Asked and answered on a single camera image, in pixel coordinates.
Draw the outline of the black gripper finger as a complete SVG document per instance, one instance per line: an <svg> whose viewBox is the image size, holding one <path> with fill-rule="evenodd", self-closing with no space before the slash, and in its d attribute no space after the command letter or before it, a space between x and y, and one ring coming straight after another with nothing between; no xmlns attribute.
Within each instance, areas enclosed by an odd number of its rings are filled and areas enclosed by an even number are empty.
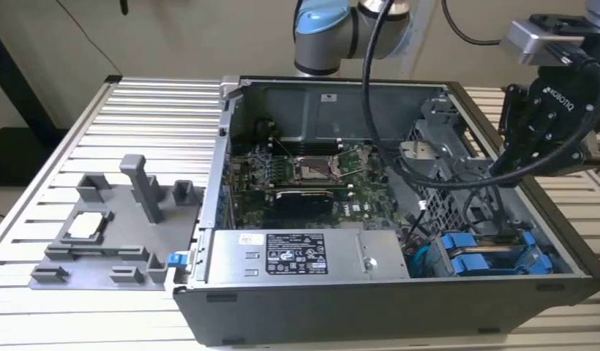
<svg viewBox="0 0 600 351"><path fill-rule="evenodd" d="M503 137L503 150L489 169L491 175L503 175L515 168L514 161L518 147L514 141L514 130L521 118L525 89L518 84L510 84L506 86L505 93L497 128L499 135Z"/></svg>
<svg viewBox="0 0 600 351"><path fill-rule="evenodd" d="M565 175L581 167L581 128L526 126L517 131L517 174Z"/></svg>

